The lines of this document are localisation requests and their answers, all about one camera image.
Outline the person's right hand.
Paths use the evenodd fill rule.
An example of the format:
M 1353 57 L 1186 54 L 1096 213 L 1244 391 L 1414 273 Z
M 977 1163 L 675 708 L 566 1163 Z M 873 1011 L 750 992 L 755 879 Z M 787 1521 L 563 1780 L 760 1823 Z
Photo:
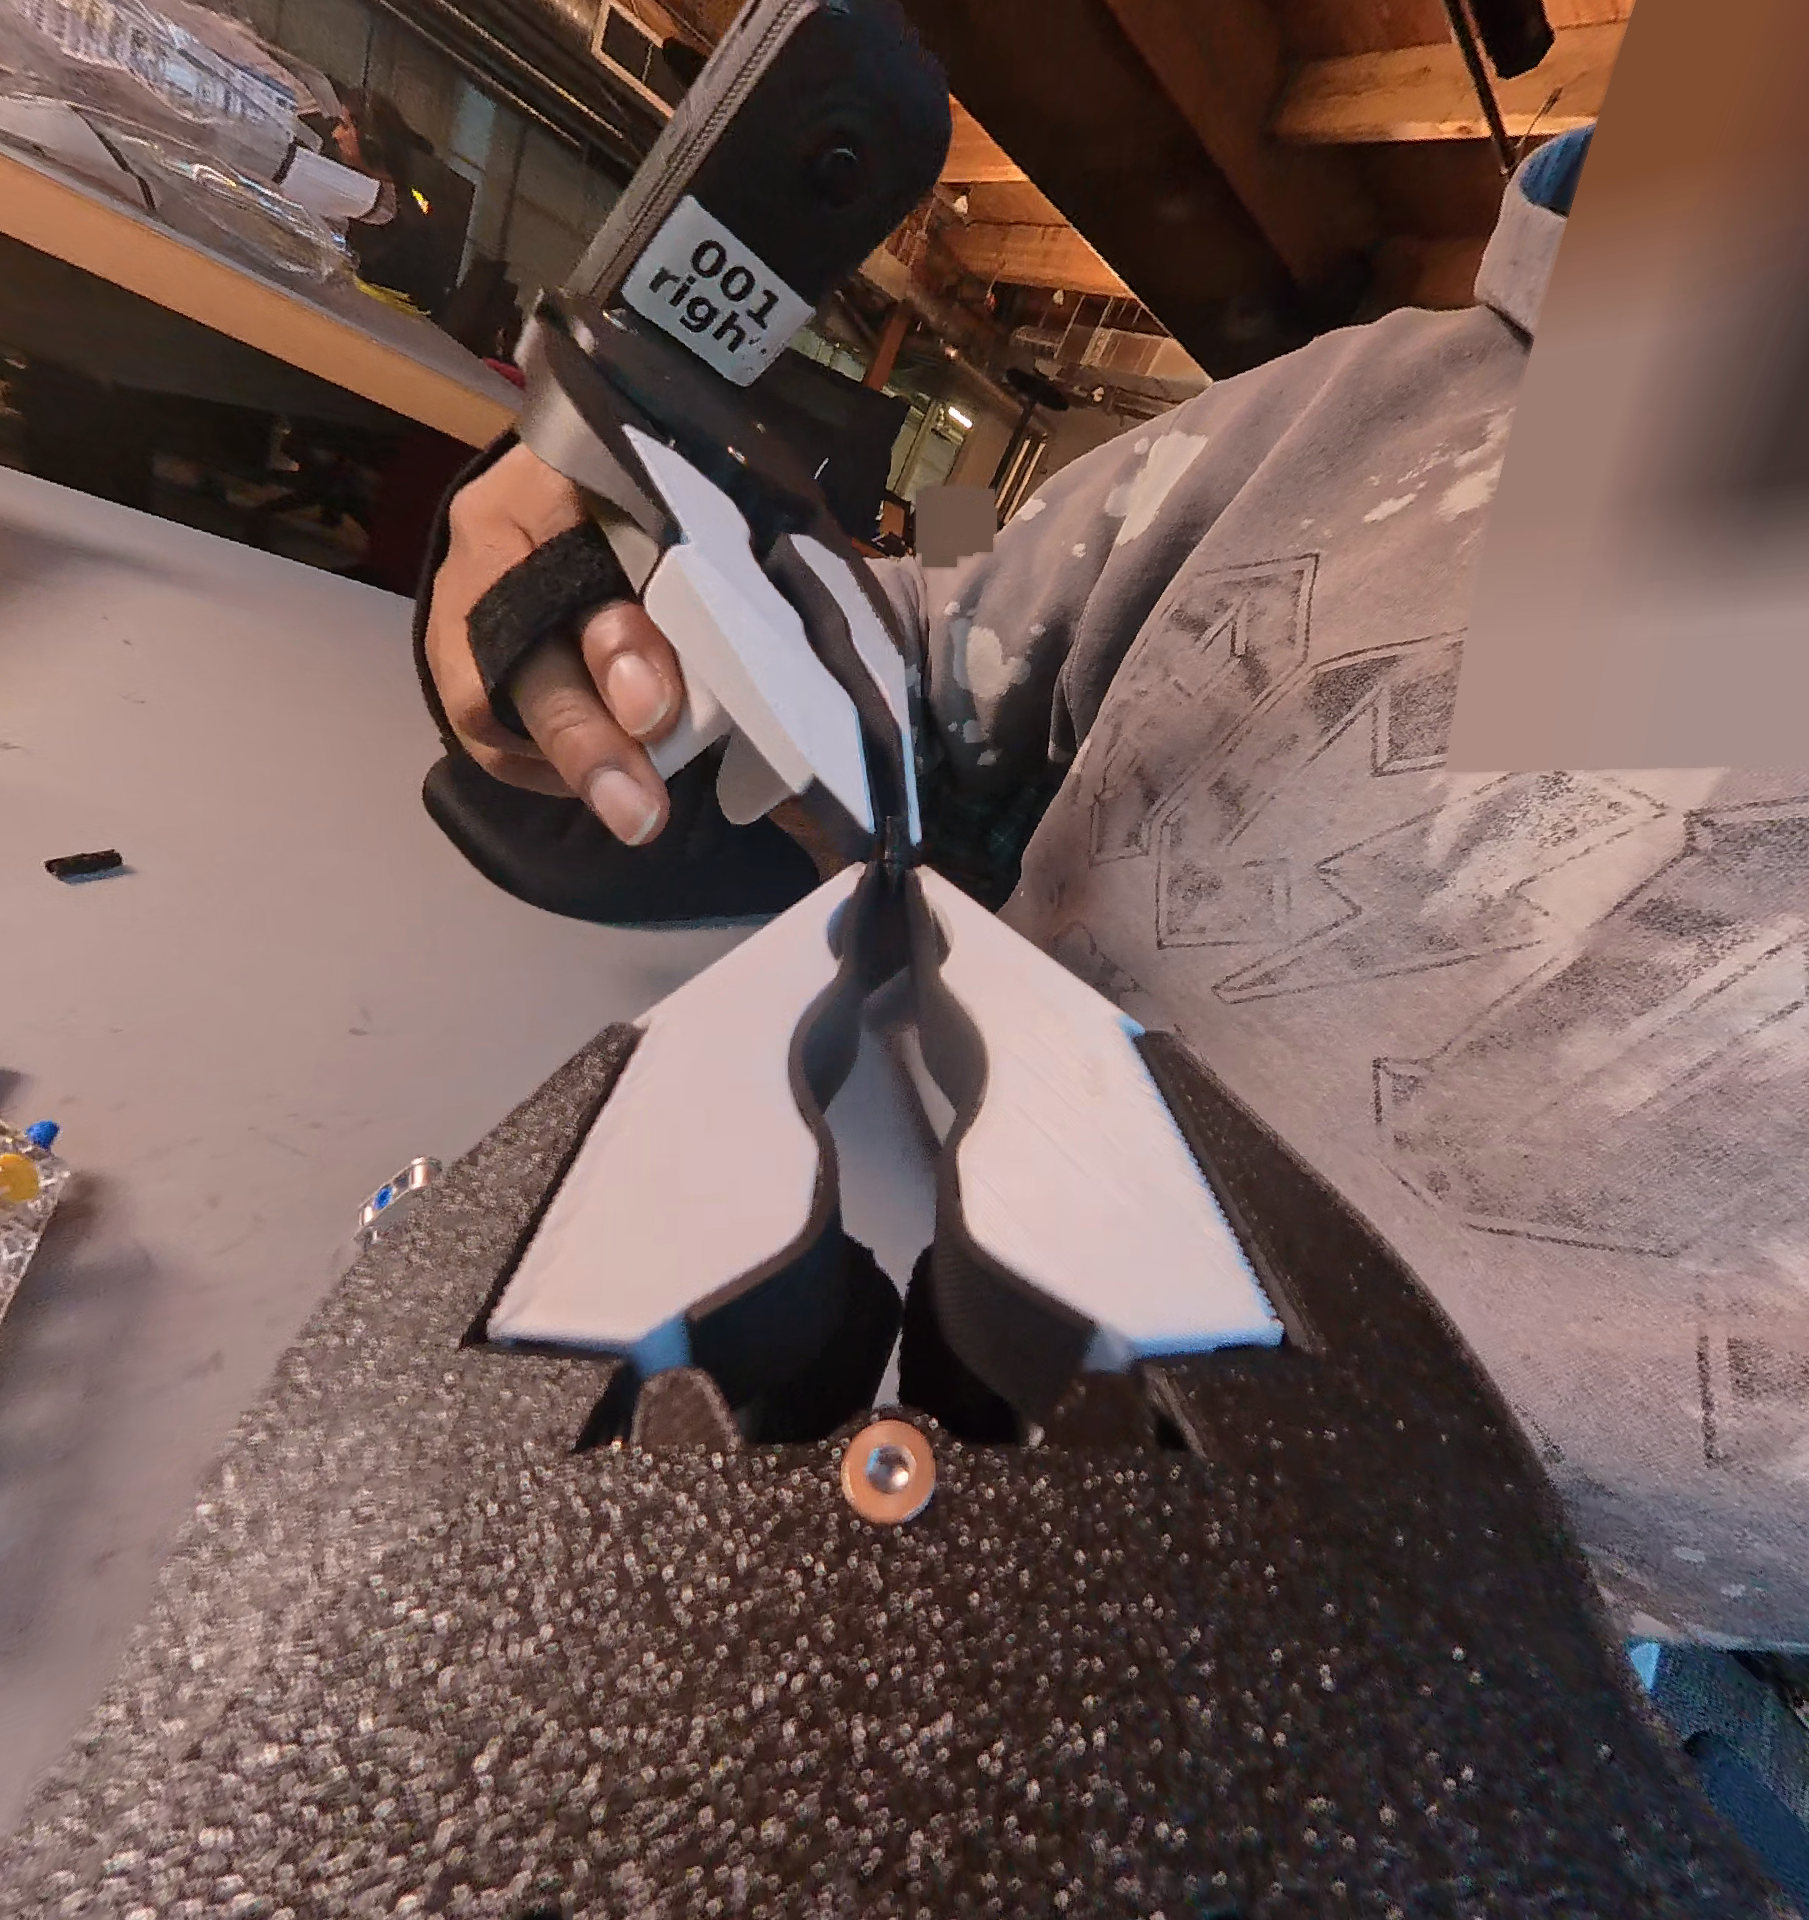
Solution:
M 510 446 L 466 484 L 432 584 L 426 659 L 463 749 L 496 781 L 588 806 L 610 837 L 650 842 L 670 816 L 646 746 L 670 736 L 684 685 L 663 633 L 636 603 L 598 610 L 517 674 L 510 701 L 527 739 L 496 723 L 472 658 L 469 616 L 508 567 L 583 518 L 580 493 L 529 448 Z

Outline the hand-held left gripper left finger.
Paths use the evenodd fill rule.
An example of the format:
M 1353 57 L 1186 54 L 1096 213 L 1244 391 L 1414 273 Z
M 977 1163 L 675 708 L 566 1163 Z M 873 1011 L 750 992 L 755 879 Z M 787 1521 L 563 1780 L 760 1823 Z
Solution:
M 845 1233 L 827 1126 L 895 961 L 873 926 L 884 872 L 848 868 L 658 1001 L 484 1334 L 636 1374 L 800 1374 L 895 1308 Z

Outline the person's torso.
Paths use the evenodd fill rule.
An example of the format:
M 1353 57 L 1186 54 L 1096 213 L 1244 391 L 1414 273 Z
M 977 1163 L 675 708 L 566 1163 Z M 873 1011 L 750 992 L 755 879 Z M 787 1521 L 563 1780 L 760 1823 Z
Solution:
M 1589 132 L 1457 311 L 1150 437 L 1009 924 L 1401 1251 L 1601 1586 L 1809 1648 L 1809 770 L 1450 774 L 1467 592 Z

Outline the wooden workbench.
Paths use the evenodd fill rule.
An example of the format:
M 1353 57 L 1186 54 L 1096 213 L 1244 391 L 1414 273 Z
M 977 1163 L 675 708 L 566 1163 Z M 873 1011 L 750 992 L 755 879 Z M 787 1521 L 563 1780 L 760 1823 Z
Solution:
M 224 180 L 49 98 L 0 92 L 0 341 L 158 395 L 485 444 L 517 389 L 433 324 L 299 275 L 220 224 Z

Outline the light grey toy beam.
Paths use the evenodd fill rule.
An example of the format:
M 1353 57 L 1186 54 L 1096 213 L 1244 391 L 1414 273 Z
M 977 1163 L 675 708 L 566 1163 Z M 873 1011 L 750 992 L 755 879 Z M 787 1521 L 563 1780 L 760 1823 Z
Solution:
M 375 1188 L 357 1214 L 354 1240 L 369 1248 L 397 1233 L 420 1208 L 422 1198 L 442 1180 L 436 1157 L 414 1157 L 387 1182 Z

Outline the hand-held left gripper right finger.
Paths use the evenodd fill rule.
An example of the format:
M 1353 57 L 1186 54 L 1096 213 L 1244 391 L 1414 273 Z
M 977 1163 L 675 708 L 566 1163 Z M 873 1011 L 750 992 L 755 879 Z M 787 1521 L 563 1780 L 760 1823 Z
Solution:
M 1141 1046 L 1094 988 L 941 877 L 907 886 L 935 1304 L 976 1376 L 1274 1350 L 1262 1283 Z

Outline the heap of clear plastic bags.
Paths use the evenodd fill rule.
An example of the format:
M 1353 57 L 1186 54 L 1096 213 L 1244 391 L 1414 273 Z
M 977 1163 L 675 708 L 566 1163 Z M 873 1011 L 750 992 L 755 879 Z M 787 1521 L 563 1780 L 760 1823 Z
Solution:
M 0 3 L 0 135 L 301 282 L 354 275 L 346 233 L 401 192 L 324 145 L 324 75 L 201 5 Z

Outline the person's right forearm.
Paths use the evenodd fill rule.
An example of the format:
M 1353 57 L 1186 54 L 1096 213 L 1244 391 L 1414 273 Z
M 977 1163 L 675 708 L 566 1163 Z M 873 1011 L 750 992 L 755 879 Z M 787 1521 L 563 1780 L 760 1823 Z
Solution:
M 545 795 L 492 779 L 450 730 L 426 659 L 432 584 L 448 549 L 457 493 L 515 446 L 515 437 L 478 457 L 439 515 L 415 613 L 422 691 L 444 744 L 426 781 L 426 806 L 453 847 L 492 885 L 534 907 L 587 924 L 652 929 L 718 926 L 769 918 L 810 892 L 826 870 L 803 849 L 793 812 L 735 825 L 721 816 L 711 763 L 691 763 L 667 784 L 670 816 L 658 835 L 629 847 L 610 837 L 572 795 Z M 935 864 L 985 883 L 1005 903 L 1021 844 L 1061 786 L 1076 752 L 1069 697 L 1098 648 L 1125 647 L 1135 613 L 1094 612 L 1109 554 L 1132 557 L 1132 484 L 1150 437 L 1115 438 L 1043 483 L 993 551 L 954 567 L 915 560 L 872 563 L 900 622 L 911 665 L 921 674 L 920 749 L 924 829 Z M 583 519 L 539 547 L 513 573 L 539 561 Z M 517 708 L 492 708 L 517 739 Z

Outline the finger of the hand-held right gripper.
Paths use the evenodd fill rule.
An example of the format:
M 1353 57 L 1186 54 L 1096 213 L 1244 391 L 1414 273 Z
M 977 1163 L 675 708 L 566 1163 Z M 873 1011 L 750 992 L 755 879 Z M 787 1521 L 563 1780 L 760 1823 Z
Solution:
M 675 650 L 692 706 L 687 739 L 655 749 L 655 765 L 679 765 L 727 726 L 720 806 L 732 824 L 810 798 L 826 833 L 872 841 L 861 720 L 761 567 L 744 515 L 687 457 L 640 427 L 626 434 L 679 529 L 644 610 Z
M 911 865 L 918 865 L 924 837 L 910 663 L 878 607 L 873 576 L 856 554 L 811 534 L 783 534 L 781 594 L 856 715 L 873 837 L 882 847 L 886 819 L 902 813 L 914 841 Z

